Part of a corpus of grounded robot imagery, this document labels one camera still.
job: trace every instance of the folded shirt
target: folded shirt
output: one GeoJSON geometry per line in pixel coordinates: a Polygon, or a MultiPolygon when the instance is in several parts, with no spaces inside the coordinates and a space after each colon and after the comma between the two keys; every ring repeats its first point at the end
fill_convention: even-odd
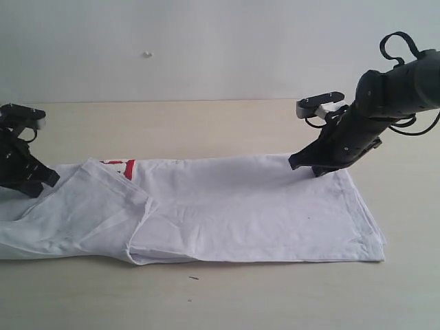
{"type": "Polygon", "coordinates": [[[383,261],[348,172],[315,178],[288,157],[51,166],[61,179],[38,199],[0,188],[0,259],[383,261]]]}

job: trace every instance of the wall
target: wall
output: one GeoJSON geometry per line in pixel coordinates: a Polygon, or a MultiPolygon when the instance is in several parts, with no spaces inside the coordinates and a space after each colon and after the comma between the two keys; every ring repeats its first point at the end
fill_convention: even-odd
{"type": "MultiPolygon", "coordinates": [[[[440,48],[436,1],[0,0],[0,102],[353,96],[395,30],[440,48]],[[153,52],[151,58],[142,57],[153,52]]],[[[409,51],[392,40],[396,53],[409,51]]]]}

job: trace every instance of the table surface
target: table surface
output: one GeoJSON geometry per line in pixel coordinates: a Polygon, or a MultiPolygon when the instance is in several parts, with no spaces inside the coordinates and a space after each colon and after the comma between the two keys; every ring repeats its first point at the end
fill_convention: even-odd
{"type": "MultiPolygon", "coordinates": [[[[318,135],[293,100],[38,107],[47,126],[31,150],[46,164],[286,153],[318,135]]],[[[2,261],[0,329],[438,329],[440,129],[382,139],[350,173],[388,240],[384,263],[2,261]]]]}

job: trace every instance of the white cloth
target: white cloth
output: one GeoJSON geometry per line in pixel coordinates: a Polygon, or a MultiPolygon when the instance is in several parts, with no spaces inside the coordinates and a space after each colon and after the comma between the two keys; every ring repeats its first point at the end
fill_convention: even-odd
{"type": "Polygon", "coordinates": [[[384,237],[348,172],[315,178],[287,158],[53,166],[62,179],[37,200],[0,190],[0,259],[383,261],[384,237]]]}

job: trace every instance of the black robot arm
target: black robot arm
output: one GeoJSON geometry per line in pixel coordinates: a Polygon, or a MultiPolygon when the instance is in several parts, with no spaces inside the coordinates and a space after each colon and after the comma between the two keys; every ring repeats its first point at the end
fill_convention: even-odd
{"type": "Polygon", "coordinates": [[[440,120],[440,112],[426,130],[402,132],[416,120],[416,113],[440,108],[440,52],[420,52],[409,35],[395,32],[380,43],[381,53],[396,66],[386,73],[367,71],[360,79],[351,105],[344,104],[343,94],[332,92],[297,102],[297,115],[313,127],[321,128],[317,140],[289,158],[292,169],[311,166],[316,176],[346,168],[358,161],[382,141],[379,135],[390,128],[404,135],[421,135],[440,120]],[[385,44],[391,36],[400,36],[416,57],[405,64],[402,58],[389,56],[385,44]],[[308,118],[321,117],[322,126],[308,118]]]}

